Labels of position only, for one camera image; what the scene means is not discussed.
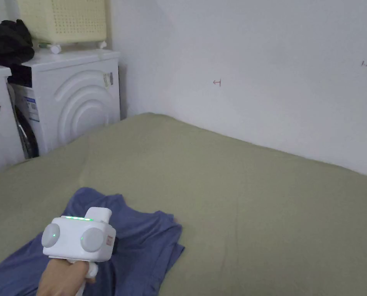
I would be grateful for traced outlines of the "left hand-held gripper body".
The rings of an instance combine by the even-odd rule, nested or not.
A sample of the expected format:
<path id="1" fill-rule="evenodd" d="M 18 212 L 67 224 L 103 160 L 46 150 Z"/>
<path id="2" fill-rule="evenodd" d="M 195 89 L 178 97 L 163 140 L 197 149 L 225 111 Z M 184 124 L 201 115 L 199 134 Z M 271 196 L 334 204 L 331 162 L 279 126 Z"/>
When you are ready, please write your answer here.
<path id="1" fill-rule="evenodd" d="M 62 215 L 46 226 L 41 239 L 43 253 L 51 259 L 89 263 L 86 278 L 96 278 L 98 263 L 111 259 L 117 232 L 110 224 L 112 211 L 91 207 L 85 216 Z M 85 281 L 76 296 L 83 295 Z"/>

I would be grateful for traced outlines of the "person's left hand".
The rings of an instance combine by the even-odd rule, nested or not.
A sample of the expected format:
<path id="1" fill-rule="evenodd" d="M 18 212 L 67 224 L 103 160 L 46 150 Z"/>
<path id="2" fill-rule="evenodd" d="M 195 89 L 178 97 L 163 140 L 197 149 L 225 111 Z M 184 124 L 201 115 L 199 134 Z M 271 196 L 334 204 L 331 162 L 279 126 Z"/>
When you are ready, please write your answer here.
<path id="1" fill-rule="evenodd" d="M 51 259 L 39 281 L 37 296 L 75 296 L 82 284 L 95 283 L 86 278 L 89 263 L 76 261 L 71 264 L 63 259 Z"/>

